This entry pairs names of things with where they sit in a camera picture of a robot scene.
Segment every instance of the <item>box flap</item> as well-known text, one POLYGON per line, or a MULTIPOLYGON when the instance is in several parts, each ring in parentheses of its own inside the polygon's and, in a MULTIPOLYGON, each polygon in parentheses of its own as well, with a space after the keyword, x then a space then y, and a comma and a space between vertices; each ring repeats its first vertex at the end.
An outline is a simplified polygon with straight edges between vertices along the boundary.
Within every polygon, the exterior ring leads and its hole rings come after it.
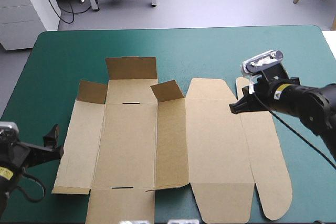
POLYGON ((155 57, 106 58, 110 80, 157 79, 155 57))
POLYGON ((160 84, 151 86, 151 88, 158 102, 165 102, 165 101, 184 98, 184 95, 175 80, 160 83, 160 84))
POLYGON ((175 80, 151 86, 159 100, 155 189, 187 185, 185 100, 175 80))
POLYGON ((105 105, 76 101, 53 194, 89 194, 105 105))
POLYGON ((80 80, 77 101, 105 104, 107 85, 80 80))
POLYGON ((157 103, 151 85, 157 79, 110 80, 106 104, 157 103))
MULTIPOLYGON (((236 85, 240 99, 248 80, 240 77, 236 85)), ((265 111, 242 113, 240 117, 263 212, 268 219, 277 220, 290 207, 292 187, 272 116, 265 111)))
POLYGON ((225 81, 199 78, 185 99, 189 180, 208 223, 244 223, 250 215, 254 180, 244 129, 228 106, 235 101, 225 81))
POLYGON ((191 183, 191 186, 205 223, 248 222, 253 183, 191 183))
POLYGON ((155 195, 141 189, 92 189, 86 224, 118 224, 125 220, 154 223, 155 195))

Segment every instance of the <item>cardboard flap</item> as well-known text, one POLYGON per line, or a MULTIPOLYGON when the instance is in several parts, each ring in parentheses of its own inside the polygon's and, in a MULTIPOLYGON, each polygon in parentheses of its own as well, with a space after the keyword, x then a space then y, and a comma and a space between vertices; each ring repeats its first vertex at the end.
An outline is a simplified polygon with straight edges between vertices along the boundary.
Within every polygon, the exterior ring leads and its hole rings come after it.
POLYGON ((211 99, 232 100, 232 93, 225 89, 226 83, 221 79, 193 78, 191 80, 186 98, 188 99, 211 99))
POLYGON ((86 224, 118 224, 147 220, 154 223, 155 194, 141 189, 92 189, 86 224))
MULTIPOLYGON (((238 98, 248 80, 237 79, 238 98)), ((269 112, 241 113, 250 153, 250 163, 265 216, 270 220, 282 217, 292 201, 291 180, 282 155, 278 135, 269 112)))
POLYGON ((155 189, 181 187, 189 183, 185 100, 176 81, 154 85, 152 89, 161 99, 157 117, 155 189))
POLYGON ((80 80, 76 100, 82 102, 105 104, 106 92, 106 84, 80 80))
POLYGON ((89 194, 105 105, 76 101, 53 194, 89 194))
POLYGON ((155 103, 158 101, 151 89, 157 79, 110 80, 106 104, 155 103))
POLYGON ((184 95, 175 80, 151 86, 158 102, 184 98, 184 95))
POLYGON ((106 58, 110 80, 157 79, 155 57, 106 58))
POLYGON ((250 218, 254 184, 191 183, 205 223, 246 223, 250 218))

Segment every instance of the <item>tan cardboard panel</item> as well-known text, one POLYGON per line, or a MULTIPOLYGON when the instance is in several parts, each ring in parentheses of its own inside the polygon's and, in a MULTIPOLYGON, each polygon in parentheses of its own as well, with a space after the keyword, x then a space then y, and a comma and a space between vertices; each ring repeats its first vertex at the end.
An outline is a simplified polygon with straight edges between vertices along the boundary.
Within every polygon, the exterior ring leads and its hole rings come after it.
MULTIPOLYGON (((240 77, 236 85, 240 99, 248 80, 240 77)), ((272 116, 265 111, 242 113, 240 117, 263 212, 270 220, 279 219, 290 207, 292 186, 272 116)))
POLYGON ((244 223, 250 215, 254 180, 236 98, 225 81, 191 81, 185 102, 189 180, 206 223, 244 223))
POLYGON ((253 184, 244 129, 228 106, 236 98, 225 81, 195 78, 185 100, 190 182, 253 184))
POLYGON ((155 188, 189 183, 184 98, 160 102, 157 117, 155 188))
POLYGON ((54 194, 88 194, 95 170, 105 105, 76 101, 73 107, 54 194))
POLYGON ((79 82, 78 95, 76 100, 105 104, 107 85, 81 80, 79 82))
POLYGON ((184 98, 184 95, 175 80, 160 83, 151 88, 159 102, 184 98))
POLYGON ((157 79, 155 57, 106 58, 110 80, 157 79))
POLYGON ((106 105, 93 185, 154 187, 156 104, 106 105))
POLYGON ((191 183, 205 223, 246 223, 250 218, 254 184, 191 183))
POLYGON ((91 190, 86 224, 118 224, 123 220, 154 223, 154 192, 141 189, 91 190))
POLYGON ((151 89, 157 79, 110 80, 106 104, 157 103, 151 89))

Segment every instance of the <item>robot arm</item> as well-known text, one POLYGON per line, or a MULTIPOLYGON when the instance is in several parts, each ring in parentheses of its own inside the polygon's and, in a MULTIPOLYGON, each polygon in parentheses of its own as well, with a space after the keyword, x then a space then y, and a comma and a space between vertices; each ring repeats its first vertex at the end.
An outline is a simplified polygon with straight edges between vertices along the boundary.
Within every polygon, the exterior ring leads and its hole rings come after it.
POLYGON ((250 77, 244 97, 230 104, 234 114, 272 111, 300 119, 313 134, 321 136, 336 160, 336 84, 306 87, 289 78, 281 64, 281 51, 267 51, 243 62, 241 72, 250 77))
POLYGON ((57 147, 58 131, 58 125, 54 125, 51 131, 43 137, 44 146, 38 146, 21 142, 15 123, 0 122, 0 216, 6 208, 9 196, 15 189, 20 190, 30 202, 39 202, 44 198, 43 183, 27 174, 26 169, 61 159, 63 146, 57 147), (43 196, 40 199, 30 198, 25 190, 17 185, 22 177, 40 185, 43 190, 43 196))

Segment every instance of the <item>yellow label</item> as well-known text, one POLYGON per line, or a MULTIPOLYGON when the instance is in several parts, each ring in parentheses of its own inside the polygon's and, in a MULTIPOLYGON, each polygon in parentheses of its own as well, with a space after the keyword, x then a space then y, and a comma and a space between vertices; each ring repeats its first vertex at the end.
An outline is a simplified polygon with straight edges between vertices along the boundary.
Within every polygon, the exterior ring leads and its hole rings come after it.
POLYGON ((274 92, 274 99, 275 100, 280 100, 280 96, 281 96, 281 93, 282 91, 288 87, 288 86, 291 86, 291 84, 282 84, 280 85, 277 90, 274 92))
POLYGON ((13 172, 5 167, 0 166, 0 176, 4 177, 6 180, 10 180, 13 176, 13 172))
POLYGON ((278 88, 277 88, 277 91, 282 91, 284 90, 286 87, 288 86, 291 86, 291 84, 283 84, 283 85, 280 85, 278 88))

